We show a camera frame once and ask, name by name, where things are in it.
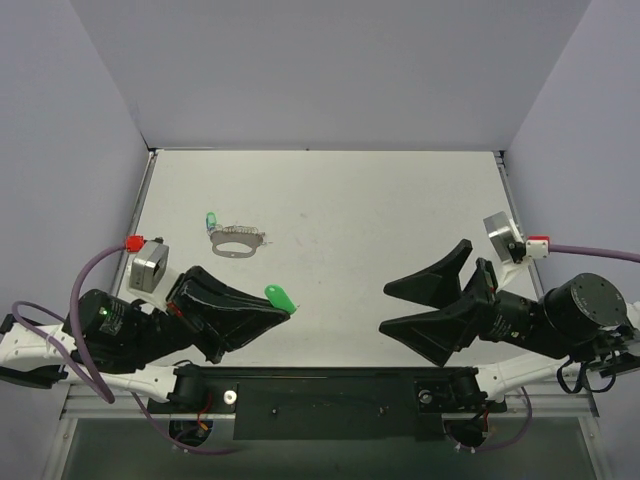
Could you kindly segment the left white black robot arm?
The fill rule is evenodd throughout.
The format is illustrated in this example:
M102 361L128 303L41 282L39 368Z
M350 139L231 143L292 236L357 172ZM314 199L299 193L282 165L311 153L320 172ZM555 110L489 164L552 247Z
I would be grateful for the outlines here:
M296 307L278 285L255 297L217 280L200 266L177 276L167 293L127 302L98 289L79 299L81 338L106 384L181 410L200 408L204 384L153 363L188 347L218 364L289 320ZM88 371L71 321L40 325L9 314L1 324L1 378L27 388L81 383Z

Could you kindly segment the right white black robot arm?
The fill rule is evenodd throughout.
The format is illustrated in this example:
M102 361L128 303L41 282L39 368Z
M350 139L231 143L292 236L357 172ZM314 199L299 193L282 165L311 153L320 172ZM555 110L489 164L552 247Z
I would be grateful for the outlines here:
M446 256L412 275L387 283L386 295L427 307L427 312L390 319L380 333L438 367L474 340L523 349L511 360L462 368L447 376L444 392L420 389L451 408L498 401L508 391L555 377L561 389L586 389L586 374L610 380L639 366L639 306L625 302L607 279L582 273L531 300L504 290L505 277L478 258L470 280L459 273L471 255L461 240Z

